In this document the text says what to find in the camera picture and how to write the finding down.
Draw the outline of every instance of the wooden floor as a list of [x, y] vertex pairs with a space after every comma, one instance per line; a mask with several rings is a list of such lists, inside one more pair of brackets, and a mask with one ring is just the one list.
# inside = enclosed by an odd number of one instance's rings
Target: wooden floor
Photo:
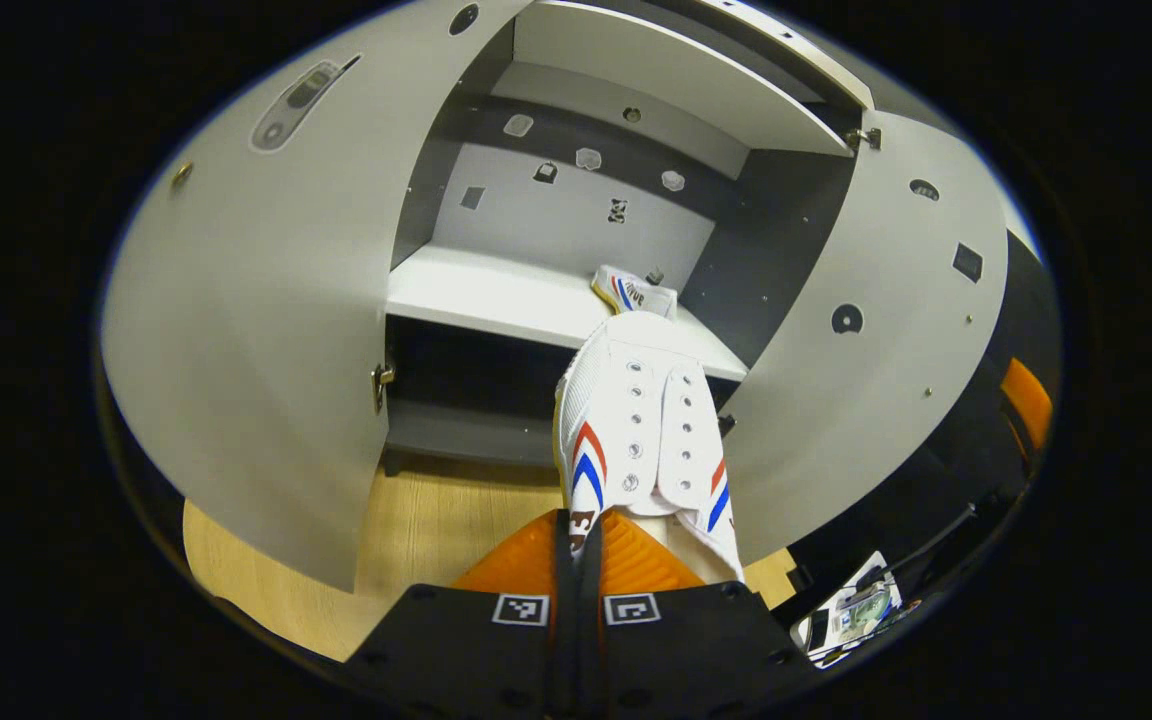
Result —
[[[262, 555], [184, 506], [189, 569], [209, 592], [241, 607], [271, 632], [320, 655], [346, 660], [412, 583], [452, 584], [503, 538], [563, 506], [552, 469], [495, 467], [411, 457], [396, 477], [376, 473], [362, 524], [355, 592], [306, 578]], [[727, 579], [677, 521], [644, 528], [705, 582]], [[745, 569], [768, 606], [794, 593], [785, 551]]]

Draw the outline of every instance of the cabinet door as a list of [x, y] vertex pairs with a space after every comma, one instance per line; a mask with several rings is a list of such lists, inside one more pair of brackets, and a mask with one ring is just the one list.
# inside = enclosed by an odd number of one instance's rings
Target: cabinet door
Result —
[[738, 423], [723, 446], [745, 562], [835, 518], [914, 454], [1002, 304], [1005, 191], [977, 152], [879, 111], [864, 127], [882, 149], [861, 143], [812, 275], [723, 407]]
[[[101, 306], [109, 386], [157, 468], [243, 541], [347, 591], [388, 432], [370, 373], [407, 179], [461, 73], [526, 3], [480, 0], [453, 36], [465, 5], [399, 6], [229, 101], [147, 189]], [[252, 145], [308, 70], [356, 55], [279, 150]]]

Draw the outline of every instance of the white sneaker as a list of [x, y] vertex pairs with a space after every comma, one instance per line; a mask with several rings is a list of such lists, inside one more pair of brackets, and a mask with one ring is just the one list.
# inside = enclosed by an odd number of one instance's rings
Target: white sneaker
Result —
[[675, 324], [612, 316], [576, 351], [554, 392], [554, 464], [579, 560], [611, 507], [676, 515], [744, 579], [727, 493], [718, 414], [698, 361], [679, 353]]
[[672, 320], [679, 313], [679, 291], [651, 285], [643, 278], [626, 273], [624, 270], [613, 268], [611, 265], [599, 266], [590, 287], [594, 288], [596, 295], [612, 305], [617, 314], [628, 313], [630, 310], [646, 310], [649, 313]]

